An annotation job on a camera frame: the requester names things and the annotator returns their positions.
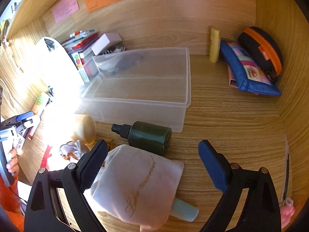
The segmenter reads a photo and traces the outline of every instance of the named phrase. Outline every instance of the finger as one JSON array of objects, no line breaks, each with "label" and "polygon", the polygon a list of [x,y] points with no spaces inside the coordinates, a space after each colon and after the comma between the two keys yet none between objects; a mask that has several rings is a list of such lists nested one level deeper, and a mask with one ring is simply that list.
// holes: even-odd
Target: finger
[{"label": "finger", "polygon": [[18,165],[15,165],[13,166],[11,169],[8,170],[10,173],[16,173],[18,174],[19,172],[19,166]]},{"label": "finger", "polygon": [[9,151],[9,155],[11,156],[11,159],[14,158],[17,155],[17,150],[13,148],[11,151]]},{"label": "finger", "polygon": [[17,165],[18,159],[17,157],[12,158],[9,163],[7,164],[7,169],[11,169],[15,165]]}]

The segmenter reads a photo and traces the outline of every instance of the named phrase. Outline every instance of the dark green spray bottle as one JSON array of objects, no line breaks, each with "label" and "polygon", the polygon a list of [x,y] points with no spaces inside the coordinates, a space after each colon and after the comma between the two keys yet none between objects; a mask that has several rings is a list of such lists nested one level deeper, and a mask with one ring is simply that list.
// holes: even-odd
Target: dark green spray bottle
[{"label": "dark green spray bottle", "polygon": [[112,131],[127,138],[129,145],[164,156],[171,141],[172,129],[136,121],[133,125],[113,124]]}]

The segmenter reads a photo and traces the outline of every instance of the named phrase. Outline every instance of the transparent storage container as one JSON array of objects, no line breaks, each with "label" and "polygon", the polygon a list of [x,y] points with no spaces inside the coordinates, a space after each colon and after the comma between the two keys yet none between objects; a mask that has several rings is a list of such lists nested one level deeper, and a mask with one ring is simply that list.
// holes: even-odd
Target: transparent storage container
[{"label": "transparent storage container", "polygon": [[191,103],[187,48],[132,50],[93,61],[99,72],[83,90],[75,113],[106,123],[144,121],[182,131]]}]

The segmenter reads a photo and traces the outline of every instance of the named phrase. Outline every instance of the wooden desk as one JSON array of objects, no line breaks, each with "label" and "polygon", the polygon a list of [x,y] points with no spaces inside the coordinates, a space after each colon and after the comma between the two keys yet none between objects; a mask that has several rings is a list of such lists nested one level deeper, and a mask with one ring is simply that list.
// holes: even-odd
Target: wooden desk
[{"label": "wooden desk", "polygon": [[[159,231],[199,231],[216,207],[221,192],[214,188],[197,151],[198,143],[208,139],[229,162],[237,162],[244,169],[268,168],[277,196],[281,197],[285,175],[285,135],[277,106],[272,97],[239,92],[228,86],[227,65],[212,64],[207,56],[191,56],[192,103],[187,108],[181,133],[173,133],[167,158],[182,160],[184,171],[176,196],[200,208],[192,223],[170,217]],[[42,115],[40,128],[32,141],[27,140],[20,165],[32,183],[40,167],[46,144],[42,126],[48,114]],[[112,137],[115,144],[127,143],[111,132],[112,124],[97,122],[97,139]],[[235,226],[246,194],[242,195],[229,225]],[[68,219],[74,225],[65,203]],[[96,213],[108,231],[139,231],[105,213]]]}]

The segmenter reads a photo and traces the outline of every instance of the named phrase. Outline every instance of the black spray nozzle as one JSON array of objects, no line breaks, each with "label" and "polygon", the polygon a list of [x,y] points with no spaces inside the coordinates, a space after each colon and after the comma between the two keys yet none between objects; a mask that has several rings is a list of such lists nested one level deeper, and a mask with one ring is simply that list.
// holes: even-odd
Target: black spray nozzle
[{"label": "black spray nozzle", "polygon": [[126,125],[126,124],[124,125],[113,124],[112,131],[119,134],[120,137],[128,138],[131,127],[132,127],[131,125]]}]

